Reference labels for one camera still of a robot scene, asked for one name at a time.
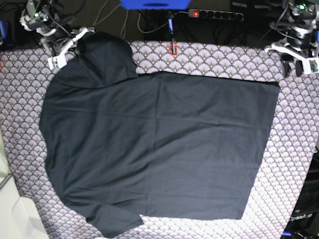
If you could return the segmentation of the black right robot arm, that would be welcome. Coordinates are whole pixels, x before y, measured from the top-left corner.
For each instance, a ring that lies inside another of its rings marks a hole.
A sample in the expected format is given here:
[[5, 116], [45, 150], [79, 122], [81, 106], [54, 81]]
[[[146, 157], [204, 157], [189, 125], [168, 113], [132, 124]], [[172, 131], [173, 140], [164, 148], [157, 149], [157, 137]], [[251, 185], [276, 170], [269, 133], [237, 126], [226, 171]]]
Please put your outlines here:
[[67, 65], [66, 54], [73, 51], [82, 54], [85, 47], [81, 39], [87, 33], [94, 33], [94, 27], [72, 28], [71, 24], [86, 5], [83, 1], [78, 10], [64, 14], [63, 6], [57, 0], [28, 0], [19, 18], [26, 31], [36, 31], [41, 35], [39, 44], [50, 57], [47, 59], [50, 70]]

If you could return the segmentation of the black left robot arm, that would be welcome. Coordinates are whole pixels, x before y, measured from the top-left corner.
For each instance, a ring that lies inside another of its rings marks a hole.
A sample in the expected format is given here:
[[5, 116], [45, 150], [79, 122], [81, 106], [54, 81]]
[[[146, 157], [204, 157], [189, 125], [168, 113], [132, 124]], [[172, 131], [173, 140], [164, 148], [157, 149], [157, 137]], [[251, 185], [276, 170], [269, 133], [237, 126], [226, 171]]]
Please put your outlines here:
[[319, 72], [319, 2], [317, 0], [284, 0], [284, 11], [270, 28], [284, 38], [265, 47], [280, 54], [284, 77], [295, 63], [296, 75]]

